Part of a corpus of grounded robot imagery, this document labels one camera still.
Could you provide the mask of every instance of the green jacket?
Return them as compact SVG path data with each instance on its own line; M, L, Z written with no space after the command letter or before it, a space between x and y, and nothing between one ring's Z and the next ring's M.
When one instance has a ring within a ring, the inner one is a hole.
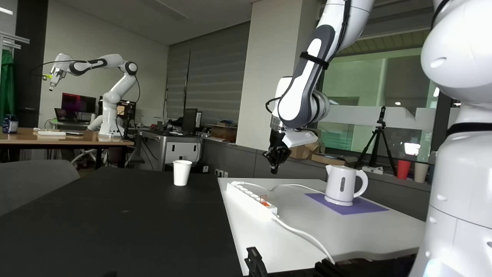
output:
M9 50L2 50L0 75L0 122L6 114L15 114L14 57Z

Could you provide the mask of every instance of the gray chair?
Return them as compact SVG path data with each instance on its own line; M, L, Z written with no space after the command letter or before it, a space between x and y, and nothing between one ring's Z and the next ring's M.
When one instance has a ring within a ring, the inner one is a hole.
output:
M0 164L0 216L80 178L65 160Z

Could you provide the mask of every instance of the kettle base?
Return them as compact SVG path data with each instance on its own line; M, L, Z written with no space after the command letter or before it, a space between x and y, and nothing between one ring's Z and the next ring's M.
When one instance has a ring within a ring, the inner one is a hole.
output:
M339 205L339 206L350 207L350 206L354 205L352 203L352 201L350 201L350 202L338 201L338 200L335 200L335 199L331 199L330 197L328 197L326 195L325 195L325 200L328 201L328 202L330 202L330 203L333 203L335 205Z

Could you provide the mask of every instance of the red cup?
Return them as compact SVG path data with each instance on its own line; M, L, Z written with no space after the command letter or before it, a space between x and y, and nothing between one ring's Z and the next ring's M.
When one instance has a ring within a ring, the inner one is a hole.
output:
M406 180L411 164L409 161L398 160L398 179Z

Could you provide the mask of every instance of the white wall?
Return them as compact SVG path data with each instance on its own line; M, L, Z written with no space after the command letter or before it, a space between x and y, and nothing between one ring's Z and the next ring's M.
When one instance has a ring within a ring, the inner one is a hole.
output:
M314 0L261 0L253 3L239 112L238 145L266 150L270 118L265 102L275 97L280 78L291 76L300 29L314 30ZM304 20L310 23L301 24Z
M166 87L168 46L148 40L116 25L86 14L55 0L48 5L44 61L54 60L65 53L74 59L94 59L118 53L138 65L137 77L142 95L137 104L137 123L149 125L162 119ZM44 67L48 73L52 65ZM44 82L39 105L39 126L55 116L54 108L61 107L62 93L92 96L99 99L123 76L118 69L95 69L82 76L67 75L53 92ZM138 86L124 96L135 101Z
M0 7L13 12L13 15L0 12L0 31L15 35L17 0L0 0Z

